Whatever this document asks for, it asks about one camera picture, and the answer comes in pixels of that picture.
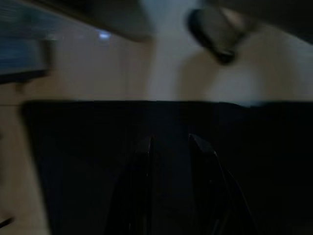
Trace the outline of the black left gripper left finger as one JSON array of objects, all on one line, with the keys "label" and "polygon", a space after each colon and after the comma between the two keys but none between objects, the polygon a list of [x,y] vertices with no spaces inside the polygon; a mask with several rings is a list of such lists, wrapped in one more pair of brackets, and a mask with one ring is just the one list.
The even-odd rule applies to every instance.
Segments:
[{"label": "black left gripper left finger", "polygon": [[154,137],[138,143],[114,186],[106,235],[152,233]]}]

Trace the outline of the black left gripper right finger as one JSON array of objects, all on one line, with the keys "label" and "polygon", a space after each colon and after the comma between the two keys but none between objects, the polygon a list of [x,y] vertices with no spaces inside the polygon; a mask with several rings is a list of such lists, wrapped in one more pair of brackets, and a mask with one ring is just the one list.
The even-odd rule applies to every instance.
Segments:
[{"label": "black left gripper right finger", "polygon": [[201,235],[256,235],[258,228],[240,186],[211,144],[188,138],[195,213]]}]

